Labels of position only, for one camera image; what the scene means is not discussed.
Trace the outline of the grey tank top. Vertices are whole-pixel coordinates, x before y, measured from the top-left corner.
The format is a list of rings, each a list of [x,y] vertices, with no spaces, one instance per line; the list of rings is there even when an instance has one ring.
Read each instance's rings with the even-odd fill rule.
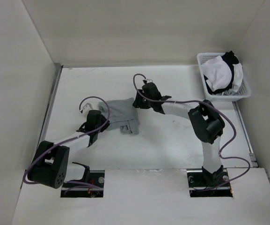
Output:
[[[110,125],[106,130],[119,129],[122,134],[139,134],[140,121],[137,109],[133,106],[134,100],[134,98],[128,98],[125,100],[107,101],[110,112]]]

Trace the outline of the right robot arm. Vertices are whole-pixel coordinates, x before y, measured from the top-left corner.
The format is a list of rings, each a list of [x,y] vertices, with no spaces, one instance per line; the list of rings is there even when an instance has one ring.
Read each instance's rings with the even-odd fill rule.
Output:
[[[171,96],[162,96],[153,82],[146,82],[136,91],[135,108],[152,108],[157,113],[175,115],[191,122],[194,134],[202,143],[202,180],[208,187],[213,186],[223,172],[219,148],[225,123],[211,102],[205,100],[194,105],[174,101]]]

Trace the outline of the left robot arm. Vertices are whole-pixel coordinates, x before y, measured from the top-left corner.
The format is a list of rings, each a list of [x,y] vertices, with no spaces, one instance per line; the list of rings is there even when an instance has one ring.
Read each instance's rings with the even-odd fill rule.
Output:
[[[65,182],[69,154],[90,147],[109,125],[109,115],[105,117],[99,110],[90,110],[86,122],[72,137],[58,143],[40,142],[31,165],[23,175],[23,183],[59,188]]]

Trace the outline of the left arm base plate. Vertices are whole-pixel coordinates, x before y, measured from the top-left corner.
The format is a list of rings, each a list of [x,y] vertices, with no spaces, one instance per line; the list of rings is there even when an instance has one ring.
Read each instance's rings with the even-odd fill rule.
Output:
[[[61,198],[103,198],[105,171],[85,170],[80,178],[66,176]]]

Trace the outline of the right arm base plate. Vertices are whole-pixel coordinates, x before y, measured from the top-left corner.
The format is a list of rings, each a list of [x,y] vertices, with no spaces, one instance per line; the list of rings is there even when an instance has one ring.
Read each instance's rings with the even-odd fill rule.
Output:
[[[226,169],[213,183],[205,180],[201,170],[188,170],[187,177],[190,197],[233,197],[230,183],[217,187],[229,180]]]

